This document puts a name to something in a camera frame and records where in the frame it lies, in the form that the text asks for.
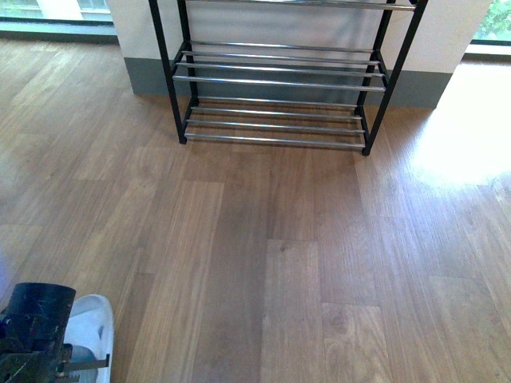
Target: white wall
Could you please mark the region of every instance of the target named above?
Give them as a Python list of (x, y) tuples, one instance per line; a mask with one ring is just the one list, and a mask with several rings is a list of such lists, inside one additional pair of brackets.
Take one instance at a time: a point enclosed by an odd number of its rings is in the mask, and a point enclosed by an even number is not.
[[(491, 2), (430, 0), (405, 69), (452, 73)], [(182, 42), (176, 0), (160, 0), (159, 4), (173, 57)], [(147, 1), (110, 0), (109, 5), (124, 56), (159, 58)], [(368, 48), (381, 16), (377, 10), (213, 2), (188, 2), (188, 13), (194, 40)], [(382, 48), (390, 68), (410, 17), (409, 12), (394, 12), (392, 17)]]

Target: black object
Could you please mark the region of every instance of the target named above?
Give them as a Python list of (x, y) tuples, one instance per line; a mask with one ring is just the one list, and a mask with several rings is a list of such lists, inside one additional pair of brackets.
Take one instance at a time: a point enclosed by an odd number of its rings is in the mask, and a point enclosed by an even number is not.
[[(422, 15), (426, 9), (426, 5), (428, 0), (409, 0), (409, 5), (398, 5), (396, 4), (396, 0), (386, 0), (386, 2), (377, 3), (377, 2), (361, 2), (361, 1), (343, 1), (343, 0), (198, 0), (202, 2), (240, 2), (240, 3), (251, 3), (254, 5), (266, 5), (270, 6), (272, 4), (286, 4), (293, 6), (324, 6), (324, 7), (338, 7), (338, 8), (352, 8), (352, 9), (368, 9), (368, 10), (379, 10), (382, 11), (382, 18), (379, 24), (378, 32), (376, 33), (374, 39), (374, 45), (372, 49), (343, 49), (343, 48), (327, 48), (320, 46), (297, 46), (297, 45), (271, 45), (271, 44), (244, 44), (237, 42), (214, 42), (214, 41), (193, 41), (190, 34), (190, 27), (188, 21), (188, 12), (186, 8), (186, 2), (191, 0), (176, 0), (179, 15), (180, 15), (180, 24), (181, 24), (181, 32), (183, 34), (183, 43), (179, 48), (174, 60), (170, 61), (168, 58), (168, 52), (165, 43), (164, 37), (164, 29), (161, 23), (160, 11), (158, 7), (157, 0), (149, 0), (149, 6), (151, 8), (151, 14), (153, 16), (153, 24), (156, 32), (156, 39), (158, 41), (158, 46), (160, 49), (160, 56), (163, 63), (164, 74), (167, 82), (168, 95), (170, 97), (170, 101), (172, 104), (172, 111), (174, 115), (174, 121), (176, 123), (176, 130), (179, 136), (179, 141), (182, 144), (186, 144), (187, 138), (199, 139), (199, 140), (231, 140), (238, 141), (244, 143), (259, 143), (259, 144), (289, 144), (289, 145), (297, 145), (297, 146), (316, 146), (321, 148), (347, 148), (347, 149), (362, 149), (362, 154), (364, 156), (368, 156), (370, 154), (370, 150), (374, 144), (374, 140), (378, 134), (378, 130), (382, 124), (383, 117), (385, 116), (385, 112), (390, 103), (390, 99), (392, 97), (392, 93), (395, 90), (395, 86), (398, 81), (399, 74), (402, 71), (402, 67), (404, 66), (406, 56), (410, 50), (412, 41), (414, 40), (414, 36), (417, 32), (419, 23), (422, 19)], [(402, 47), (399, 51), (399, 55), (397, 61), (395, 63), (392, 74), (386, 69), (385, 62), (383, 60), (381, 48), (383, 40), (385, 39), (386, 31), (390, 22), (390, 18), (393, 12), (396, 11), (410, 11), (413, 12), (413, 16), (411, 18), (408, 30), (406, 32), (406, 36), (402, 42)], [(242, 54), (233, 54), (232, 51), (228, 51), (228, 53), (212, 53), (212, 52), (201, 52), (194, 50), (195, 46), (226, 46), (231, 49), (246, 49), (242, 52)], [(267, 49), (268, 54), (253, 54), (250, 49)], [(275, 49), (290, 49), (293, 51), (319, 51), (319, 52), (345, 52), (345, 53), (356, 53), (356, 54), (367, 54), (370, 55), (369, 59), (364, 61), (357, 61), (356, 64), (363, 64), (366, 66), (365, 72), (353, 72), (342, 70), (343, 68), (335, 68), (332, 67), (332, 63), (337, 64), (354, 64), (351, 60), (322, 60), (321, 58), (310, 58), (310, 56), (277, 56), (274, 55)], [(222, 57), (224, 61), (220, 63), (214, 61), (202, 61), (202, 62), (194, 62), (194, 57)], [(239, 65), (238, 62), (235, 62), (233, 65), (232, 61), (229, 61), (231, 58), (244, 58), (249, 60), (249, 64)], [(303, 61), (313, 61), (316, 63), (326, 64), (323, 66), (316, 66), (314, 68), (321, 69), (315, 70), (310, 69), (310, 67), (305, 67), (301, 65), (283, 65), (283, 61), (290, 61), (291, 63), (294, 61), (300, 62), (300, 58), (305, 58)], [(275, 64), (270, 65), (262, 65), (257, 64), (258, 60), (264, 59), (266, 61), (273, 61)], [(178, 67), (185, 67), (188, 69), (188, 76), (176, 75), (176, 71)], [(196, 75), (196, 69), (210, 69), (213, 71), (224, 71), (228, 72), (227, 76), (208, 76), (201, 77)], [(252, 73), (252, 77), (248, 76), (245, 78), (233, 78), (233, 73)], [(261, 79), (254, 80), (253, 73), (258, 73)], [(267, 75), (271, 73), (308, 73), (310, 74), (310, 78), (314, 80), (311, 82), (305, 83), (304, 81), (300, 82), (292, 82), (292, 81), (273, 81), (268, 80)], [(334, 81), (330, 81), (329, 84), (324, 83), (324, 77), (327, 75), (330, 78), (333, 78)], [(339, 78), (340, 77), (362, 77), (361, 85), (340, 85)], [(375, 87), (370, 86), (372, 80), (377, 79), (381, 80), (382, 86)], [(176, 97), (176, 89), (174, 86), (174, 81), (188, 81), (190, 83), (190, 89), (192, 91), (192, 97), (188, 103), (188, 107), (184, 112), (184, 119), (181, 120), (180, 110), (177, 104)], [(338, 138), (334, 141), (332, 140), (293, 140), (293, 139), (275, 139), (275, 138), (261, 138), (261, 137), (246, 137), (246, 136), (219, 136), (214, 134), (197, 134), (186, 132), (187, 126), (190, 124), (194, 124), (195, 126), (198, 124), (201, 128), (205, 127), (213, 127), (213, 128), (239, 128), (245, 130), (257, 130), (259, 132), (267, 132), (267, 131), (286, 131), (290, 134), (292, 132), (298, 133), (314, 133), (320, 134), (321, 132), (332, 135), (332, 129), (328, 128), (328, 124), (331, 123), (331, 115), (318, 115), (318, 114), (303, 114), (304, 120), (313, 120), (313, 126), (288, 126), (281, 124), (237, 124), (231, 121), (218, 121), (218, 120), (204, 120), (196, 118), (190, 118), (194, 110), (201, 111), (206, 114), (214, 114), (220, 111), (224, 111), (226, 113), (246, 113), (244, 110), (236, 110), (236, 109), (212, 109), (212, 108), (197, 108), (197, 105), (200, 103), (200, 100), (213, 100), (213, 101), (242, 101), (242, 102), (251, 102), (256, 107), (260, 104), (266, 105), (274, 105), (276, 102), (281, 102), (285, 105), (290, 105), (290, 107), (310, 107), (312, 105), (318, 105), (320, 107), (328, 106), (328, 103), (324, 102), (300, 102), (300, 101), (280, 101), (280, 100), (261, 100), (261, 99), (250, 99), (250, 98), (242, 98), (242, 97), (204, 97), (199, 96), (199, 89), (197, 88), (197, 83), (213, 83), (213, 84), (234, 84), (234, 85), (250, 85), (250, 86), (270, 86), (270, 87), (302, 87), (306, 89), (331, 89), (332, 91), (347, 91), (347, 92), (358, 92), (358, 100), (356, 105), (332, 105), (335, 107), (349, 109), (351, 111), (351, 120), (349, 120), (349, 124), (360, 124), (360, 128), (338, 128), (337, 134)], [(382, 92), (383, 98), (382, 102), (378, 109), (378, 114), (374, 120), (374, 123), (371, 127), (369, 127), (366, 112), (364, 110), (364, 103), (366, 101), (366, 95), (368, 92)], [(279, 114), (279, 116), (293, 116), (293, 113), (274, 113)], [(363, 143), (353, 143), (353, 141), (341, 142), (339, 137), (342, 136), (358, 136), (359, 142)]]
[(48, 283), (19, 283), (0, 314), (0, 383), (78, 381), (69, 371), (96, 369), (104, 361), (70, 363), (63, 344), (76, 291)]

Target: gray baseboard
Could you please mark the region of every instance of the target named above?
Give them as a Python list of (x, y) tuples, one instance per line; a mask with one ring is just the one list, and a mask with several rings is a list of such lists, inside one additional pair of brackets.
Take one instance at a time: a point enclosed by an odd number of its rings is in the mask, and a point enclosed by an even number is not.
[[(167, 94), (165, 78), (161, 61), (146, 58), (125, 58), (125, 64), (128, 69), (129, 78), (135, 94)], [(207, 76), (210, 73), (200, 72), (197, 75)], [(227, 77), (227, 73), (222, 73), (222, 77)], [(283, 76), (279, 74), (272, 80), (307, 82), (306, 75), (288, 74)], [(431, 73), (403, 71), (394, 95), (391, 105), (408, 106), (416, 108), (436, 108), (444, 89), (449, 83), (451, 73)], [(319, 82), (331, 82), (331, 77), (315, 77)], [(346, 77), (347, 85), (359, 85), (360, 79), (357, 77)], [(276, 100), (292, 101), (324, 101), (335, 103), (356, 103), (358, 93), (356, 92), (336, 92), (328, 89), (303, 89), (287, 87), (271, 87), (257, 85), (217, 85), (217, 84), (199, 84), (200, 94), (207, 96), (222, 97), (250, 97), (250, 98), (271, 98)], [(176, 92), (178, 95), (188, 95), (189, 86), (187, 83), (176, 82)], [(371, 105), (379, 104), (381, 93), (370, 93), (367, 103)]]

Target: wall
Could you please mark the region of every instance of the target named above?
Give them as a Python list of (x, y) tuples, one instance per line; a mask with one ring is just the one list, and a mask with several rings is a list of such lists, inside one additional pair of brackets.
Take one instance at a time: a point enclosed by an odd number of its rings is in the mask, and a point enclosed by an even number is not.
[[(394, 97), (395, 105), (436, 106), (491, 0), (430, 0)], [(164, 93), (145, 0), (110, 0), (135, 93)], [(176, 0), (160, 0), (169, 55), (182, 42)], [(299, 6), (189, 2), (194, 40), (368, 47), (381, 12)], [(411, 14), (394, 12), (382, 48), (392, 68)]]

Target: black metal frame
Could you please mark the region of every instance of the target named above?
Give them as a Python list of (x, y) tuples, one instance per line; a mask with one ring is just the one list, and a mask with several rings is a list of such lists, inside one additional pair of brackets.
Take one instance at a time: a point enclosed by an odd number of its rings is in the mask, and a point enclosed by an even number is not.
[[(353, 91), (359, 91), (358, 94), (358, 100), (356, 105), (352, 105), (353, 108), (353, 114), (354, 118), (359, 118), (360, 123), (362, 125), (362, 130), (354, 130), (353, 132), (362, 132), (363, 142), (364, 144), (340, 144), (340, 143), (328, 143), (328, 142), (322, 142), (322, 141), (300, 141), (300, 140), (276, 140), (276, 139), (256, 139), (256, 138), (248, 138), (248, 137), (237, 137), (237, 136), (214, 136), (214, 135), (201, 135), (201, 134), (188, 134), (190, 137), (194, 138), (200, 138), (200, 139), (207, 139), (211, 138), (213, 140), (238, 140), (241, 142), (253, 142), (258, 141), (260, 143), (266, 143), (266, 144), (312, 144), (313, 146), (319, 146), (319, 147), (328, 147), (328, 148), (352, 148), (352, 149), (362, 149), (362, 154), (364, 156), (368, 156), (370, 154), (370, 151), (374, 145), (374, 140), (376, 139), (376, 136), (378, 135), (378, 131), (381, 127), (383, 117), (385, 116), (386, 110), (389, 106), (390, 99), (392, 97), (392, 94), (395, 90), (396, 84), (398, 82), (399, 75), (402, 71), (402, 68), (405, 64), (406, 57), (410, 51), (410, 47), (412, 45), (412, 42), (414, 40), (415, 34), (417, 33), (418, 26), (420, 24), (420, 21), (422, 19), (422, 15), (424, 14), (424, 11), (426, 9), (426, 5), (428, 3), (428, 0), (409, 0), (410, 6), (400, 6), (396, 4), (396, 0), (386, 0), (386, 3), (375, 3), (375, 2), (346, 2), (343, 0), (199, 0), (199, 1), (218, 1), (218, 2), (249, 2), (249, 3), (284, 3), (284, 4), (292, 4), (297, 6), (337, 6), (342, 8), (368, 8), (372, 10), (382, 10), (383, 15), (378, 27), (378, 32), (376, 33), (376, 37), (374, 40), (373, 49), (367, 50), (367, 49), (328, 49), (324, 47), (304, 47), (304, 46), (295, 46), (295, 45), (257, 45), (257, 44), (241, 44), (241, 43), (211, 43), (211, 42), (197, 42), (193, 41), (190, 34), (190, 27), (188, 23), (188, 11), (186, 7), (186, 1), (185, 0), (177, 0), (177, 5), (179, 9), (179, 15), (180, 15), (180, 24), (181, 24), (181, 31), (183, 34), (183, 43), (181, 44), (181, 47), (179, 48), (176, 56), (172, 61), (168, 58), (168, 51), (166, 48), (165, 38), (164, 38), (164, 29), (161, 23), (160, 18), (160, 11), (158, 8), (157, 0), (149, 0), (149, 6), (151, 9), (151, 15), (153, 16), (153, 24), (156, 32), (156, 39), (158, 41), (158, 47), (160, 50), (160, 56), (163, 64), (164, 69), (164, 75), (167, 83), (168, 88), (168, 95), (169, 99), (172, 105), (172, 111), (174, 115), (174, 121), (176, 123), (176, 130), (179, 137), (179, 141), (182, 144), (186, 144), (187, 142), (187, 135), (185, 134), (186, 128), (188, 126), (188, 122), (197, 122), (197, 120), (190, 120), (190, 116), (192, 115), (192, 112), (194, 109), (198, 109), (197, 105), (199, 104), (199, 90), (197, 87), (197, 82), (217, 82), (217, 83), (245, 83), (245, 84), (253, 84), (253, 85), (279, 85), (279, 86), (307, 86), (307, 87), (318, 87), (318, 88), (328, 88), (328, 89), (347, 89), (347, 90), (353, 90)], [(382, 43), (385, 39), (386, 32), (388, 29), (388, 25), (390, 23), (390, 18), (392, 16), (392, 13), (399, 10), (408, 10), (413, 12), (412, 19), (410, 21), (408, 30), (406, 31), (406, 36), (404, 37), (402, 47), (399, 51), (398, 58), (396, 60), (396, 63), (394, 65), (394, 69), (392, 70), (392, 73), (389, 74), (389, 71), (386, 68), (385, 62), (383, 60), (381, 48)], [(194, 63), (194, 54), (197, 56), (200, 55), (208, 55), (207, 53), (200, 53), (198, 51), (194, 51), (193, 45), (231, 45), (231, 46), (264, 46), (266, 48), (272, 49), (272, 48), (279, 48), (279, 49), (309, 49), (309, 50), (331, 50), (332, 52), (355, 52), (355, 53), (370, 53), (370, 59), (369, 61), (361, 61), (366, 65), (366, 72), (365, 74), (362, 73), (361, 77), (364, 77), (362, 80), (362, 85), (360, 86), (349, 86), (349, 85), (325, 85), (325, 84), (303, 84), (303, 83), (290, 83), (290, 82), (282, 82), (282, 81), (254, 81), (254, 80), (232, 80), (232, 79), (226, 79), (226, 78), (211, 78), (211, 77), (198, 77), (196, 75), (195, 69), (197, 67), (200, 67), (201, 65), (204, 66), (204, 64), (196, 65)], [(232, 53), (218, 53), (216, 56), (221, 57), (254, 57), (254, 58), (274, 58), (276, 60), (278, 59), (284, 59), (285, 60), (297, 60), (298, 57), (285, 57), (285, 56), (272, 56), (272, 55), (251, 55), (251, 54), (242, 54), (242, 55), (236, 55)], [(347, 62), (346, 60), (330, 60), (330, 61), (324, 61), (324, 62)], [(176, 71), (178, 69), (178, 66), (185, 66), (188, 71), (188, 76), (175, 76)], [(246, 66), (241, 68), (236, 68), (235, 65), (210, 65), (211, 67), (216, 67), (217, 69), (245, 69), (245, 70), (257, 70), (257, 67), (249, 67), (247, 69)], [(291, 70), (286, 69), (282, 65), (278, 66), (272, 66), (270, 68), (264, 68), (265, 70), (273, 70), (273, 71), (285, 71), (285, 70)], [(374, 77), (379, 77), (382, 80), (383, 87), (382, 88), (376, 88), (371, 87), (371, 79)], [(186, 111), (184, 113), (184, 119), (181, 119), (179, 106), (177, 103), (177, 95), (176, 95), (176, 88), (174, 85), (174, 81), (189, 81), (190, 84), (190, 90), (192, 97), (188, 103), (188, 107), (186, 108)], [(369, 91), (383, 91), (383, 99), (379, 106), (376, 118), (374, 119), (374, 123), (371, 127), (369, 127), (367, 123), (366, 118), (366, 111), (364, 109), (364, 104), (366, 101), (367, 93)], [(223, 109), (227, 112), (232, 112), (231, 109)], [(252, 127), (278, 127), (283, 130), (292, 130), (294, 128), (300, 128), (296, 126), (282, 126), (282, 125), (275, 125), (275, 124), (244, 124), (246, 125), (245, 128)], [(319, 131), (327, 131), (332, 130), (329, 128), (311, 128), (311, 127), (303, 127), (304, 130), (311, 130), (316, 129)], [(345, 132), (346, 129), (340, 129), (340, 132)]]

